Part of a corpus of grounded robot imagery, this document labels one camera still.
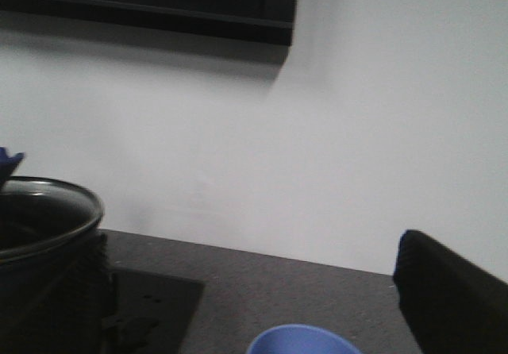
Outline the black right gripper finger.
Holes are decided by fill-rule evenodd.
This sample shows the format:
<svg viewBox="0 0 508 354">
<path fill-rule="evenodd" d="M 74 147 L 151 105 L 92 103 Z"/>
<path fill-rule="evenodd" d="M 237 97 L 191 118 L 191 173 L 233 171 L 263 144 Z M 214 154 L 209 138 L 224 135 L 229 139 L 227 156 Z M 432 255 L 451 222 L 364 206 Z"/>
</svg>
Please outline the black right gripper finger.
<svg viewBox="0 0 508 354">
<path fill-rule="evenodd" d="M 401 236 L 399 308 L 424 353 L 505 353 L 507 285 L 418 230 Z"/>
</svg>

